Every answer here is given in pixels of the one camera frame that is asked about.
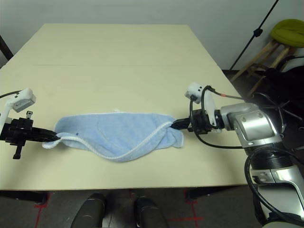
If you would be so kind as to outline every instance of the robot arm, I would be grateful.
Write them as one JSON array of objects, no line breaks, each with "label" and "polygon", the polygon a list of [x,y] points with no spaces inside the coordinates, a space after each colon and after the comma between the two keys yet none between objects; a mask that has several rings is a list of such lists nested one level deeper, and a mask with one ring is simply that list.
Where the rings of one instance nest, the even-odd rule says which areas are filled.
[{"label": "robot arm", "polygon": [[26,140],[36,142],[50,142],[59,139],[56,133],[42,128],[33,127],[31,116],[33,112],[27,111],[26,118],[11,119],[9,113],[14,109],[17,113],[33,105],[36,97],[33,91],[26,88],[10,97],[0,115],[0,140],[17,146],[13,159],[20,159],[21,149]]},{"label": "robot arm", "polygon": [[[202,86],[198,84],[191,84],[186,97],[192,102],[199,103],[202,99],[202,93],[198,93],[201,88]],[[206,99],[204,101],[205,105],[208,105],[209,101]],[[248,155],[245,175],[251,190],[256,193],[254,194],[257,201],[255,210],[259,222],[265,225],[265,228],[304,226],[304,180],[289,154],[283,152],[286,150],[282,139],[269,116],[256,104],[250,103],[228,105],[214,111],[209,108],[209,110],[211,111],[207,111],[204,107],[195,110],[191,114],[192,120],[179,119],[171,127],[195,131],[196,135],[207,134],[214,126],[218,129],[236,131],[241,146]],[[212,119],[216,120],[216,124],[210,122]]]}]

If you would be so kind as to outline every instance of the shoe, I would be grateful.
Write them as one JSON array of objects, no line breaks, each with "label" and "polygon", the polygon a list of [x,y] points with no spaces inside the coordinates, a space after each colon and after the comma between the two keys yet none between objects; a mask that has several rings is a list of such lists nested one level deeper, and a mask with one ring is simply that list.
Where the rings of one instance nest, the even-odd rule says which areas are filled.
[{"label": "shoe", "polygon": [[101,228],[105,216],[105,202],[103,194],[91,195],[79,209],[71,228]]},{"label": "shoe", "polygon": [[158,206],[147,197],[134,202],[134,216],[137,228],[168,228],[168,223]]}]

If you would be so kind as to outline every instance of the light blue towel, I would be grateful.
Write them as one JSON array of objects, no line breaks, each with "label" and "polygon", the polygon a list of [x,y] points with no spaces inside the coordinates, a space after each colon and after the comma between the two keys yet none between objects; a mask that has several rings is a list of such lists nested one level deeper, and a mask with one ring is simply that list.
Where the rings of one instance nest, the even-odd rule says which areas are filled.
[{"label": "light blue towel", "polygon": [[168,115],[136,113],[67,116],[55,126],[61,139],[42,146],[51,149],[63,142],[114,162],[130,161],[153,150],[182,147],[182,132],[170,128],[174,120]]}]

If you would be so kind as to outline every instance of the green stool cushion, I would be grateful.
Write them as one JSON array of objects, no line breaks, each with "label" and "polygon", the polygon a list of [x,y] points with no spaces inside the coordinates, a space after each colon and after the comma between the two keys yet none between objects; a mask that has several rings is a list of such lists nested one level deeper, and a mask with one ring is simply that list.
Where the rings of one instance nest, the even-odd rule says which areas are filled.
[{"label": "green stool cushion", "polygon": [[296,19],[282,20],[270,33],[272,39],[296,48],[304,48],[304,21]]}]

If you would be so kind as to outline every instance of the table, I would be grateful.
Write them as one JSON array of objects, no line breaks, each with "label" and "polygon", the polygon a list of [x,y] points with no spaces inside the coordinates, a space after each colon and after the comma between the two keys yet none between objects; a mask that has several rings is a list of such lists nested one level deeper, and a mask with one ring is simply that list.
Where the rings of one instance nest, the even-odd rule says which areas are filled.
[{"label": "table", "polygon": [[[30,87],[34,126],[53,130],[67,115],[124,112],[188,117],[191,82],[238,95],[186,25],[45,24],[0,70],[1,94]],[[0,100],[0,109],[6,99]],[[214,97],[218,108],[238,100]],[[0,142],[1,190],[76,190],[244,184],[244,150],[200,143],[184,131],[185,146],[115,163],[59,145]],[[203,135],[211,143],[240,145],[235,132]]]}]

